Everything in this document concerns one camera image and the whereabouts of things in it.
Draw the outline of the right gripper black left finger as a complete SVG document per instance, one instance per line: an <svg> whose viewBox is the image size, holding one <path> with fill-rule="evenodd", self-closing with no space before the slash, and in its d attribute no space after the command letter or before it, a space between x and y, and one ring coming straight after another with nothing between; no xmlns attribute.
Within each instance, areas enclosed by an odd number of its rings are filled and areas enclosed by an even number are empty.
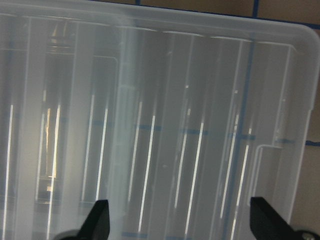
<svg viewBox="0 0 320 240"><path fill-rule="evenodd" d="M109 202L97 200L76 235L77 240L107 240L110 234Z"/></svg>

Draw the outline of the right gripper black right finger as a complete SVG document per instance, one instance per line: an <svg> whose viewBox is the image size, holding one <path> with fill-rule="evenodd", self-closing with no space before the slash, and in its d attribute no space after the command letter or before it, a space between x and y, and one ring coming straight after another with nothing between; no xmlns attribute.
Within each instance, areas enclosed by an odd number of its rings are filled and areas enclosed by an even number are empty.
<svg viewBox="0 0 320 240"><path fill-rule="evenodd" d="M250 230L257 240L300 239L300 236L263 197L250 199Z"/></svg>

